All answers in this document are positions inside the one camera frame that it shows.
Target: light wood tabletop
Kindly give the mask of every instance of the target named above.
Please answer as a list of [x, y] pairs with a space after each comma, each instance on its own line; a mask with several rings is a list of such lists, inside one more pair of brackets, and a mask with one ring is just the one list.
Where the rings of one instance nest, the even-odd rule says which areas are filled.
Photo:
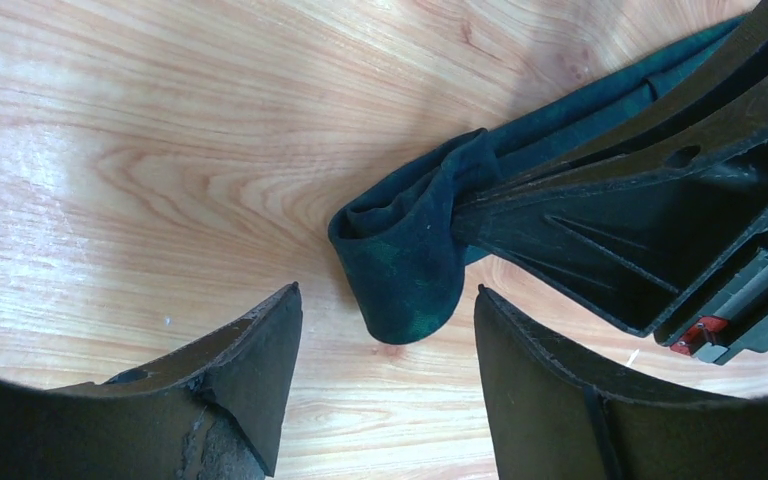
[[768, 393], [768, 354], [677, 356], [496, 258], [438, 333], [379, 344], [325, 236], [431, 147], [756, 1], [0, 0], [0, 377], [104, 381], [299, 281], [277, 478], [494, 478], [484, 283], [633, 368]]

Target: folded cloth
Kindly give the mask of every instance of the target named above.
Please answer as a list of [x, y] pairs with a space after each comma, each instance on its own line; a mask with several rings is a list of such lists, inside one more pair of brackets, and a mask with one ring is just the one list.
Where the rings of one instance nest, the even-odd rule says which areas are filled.
[[369, 333], [405, 344], [431, 335], [451, 317], [465, 266], [485, 255], [452, 237], [460, 198], [633, 118], [707, 60], [741, 20], [680, 40], [492, 131], [455, 137], [337, 212], [328, 238]]

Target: wooden surface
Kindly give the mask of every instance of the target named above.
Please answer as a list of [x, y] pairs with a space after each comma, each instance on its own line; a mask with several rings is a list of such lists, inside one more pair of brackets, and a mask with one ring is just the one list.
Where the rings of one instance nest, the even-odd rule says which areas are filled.
[[278, 478], [495, 477], [479, 283], [596, 351], [768, 393], [619, 334], [498, 259], [406, 347], [364, 329], [330, 216], [449, 137], [543, 105], [754, 0], [0, 0], [0, 376], [56, 387], [163, 355], [298, 280]]

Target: wooden table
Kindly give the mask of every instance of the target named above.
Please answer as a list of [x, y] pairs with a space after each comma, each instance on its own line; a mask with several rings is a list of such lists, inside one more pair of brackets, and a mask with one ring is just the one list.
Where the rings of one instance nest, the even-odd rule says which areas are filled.
[[768, 393], [622, 335], [495, 258], [405, 347], [365, 331], [330, 216], [449, 137], [529, 112], [756, 0], [0, 0], [0, 376], [56, 387], [163, 355], [298, 280], [278, 478], [492, 478], [485, 283], [650, 374]]

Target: white speck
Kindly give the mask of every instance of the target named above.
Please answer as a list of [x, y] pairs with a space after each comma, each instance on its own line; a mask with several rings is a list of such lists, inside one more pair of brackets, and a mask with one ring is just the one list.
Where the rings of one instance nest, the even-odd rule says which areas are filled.
[[637, 355], [640, 354], [640, 349], [631, 352], [631, 355], [628, 357], [628, 361], [625, 362], [626, 367], [630, 367], [632, 363], [634, 363], [634, 359], [637, 358]]

